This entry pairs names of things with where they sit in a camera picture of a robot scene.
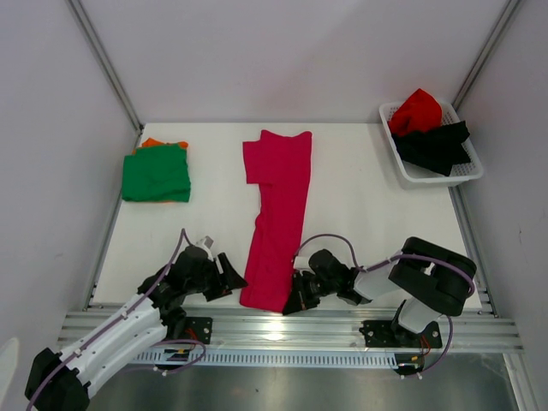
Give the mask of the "pink t shirt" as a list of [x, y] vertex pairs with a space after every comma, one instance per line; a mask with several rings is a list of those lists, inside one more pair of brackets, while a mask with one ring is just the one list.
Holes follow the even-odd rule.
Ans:
[[259, 188], [260, 210], [241, 292], [244, 307], [280, 313], [289, 298], [293, 258], [301, 244], [312, 174], [313, 133], [282, 136], [262, 130], [242, 144], [248, 184]]

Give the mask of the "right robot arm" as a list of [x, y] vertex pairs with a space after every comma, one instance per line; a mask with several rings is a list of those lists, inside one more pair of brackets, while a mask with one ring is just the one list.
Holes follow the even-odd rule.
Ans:
[[315, 308], [329, 295], [357, 307], [397, 290], [408, 294], [392, 319], [362, 322], [368, 348], [441, 348], [438, 319], [460, 316], [475, 292], [477, 266], [470, 258], [416, 236], [374, 265], [345, 265], [327, 249], [295, 255], [293, 263], [283, 315]]

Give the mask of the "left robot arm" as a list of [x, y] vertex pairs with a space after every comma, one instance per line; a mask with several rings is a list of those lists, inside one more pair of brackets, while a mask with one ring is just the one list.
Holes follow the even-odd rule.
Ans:
[[84, 410], [100, 388], [150, 347], [183, 344], [204, 348], [202, 323], [188, 317], [182, 303], [201, 294], [207, 301], [247, 287], [225, 253], [186, 247], [147, 277], [137, 292], [100, 326], [58, 352], [39, 352], [24, 391], [29, 409]]

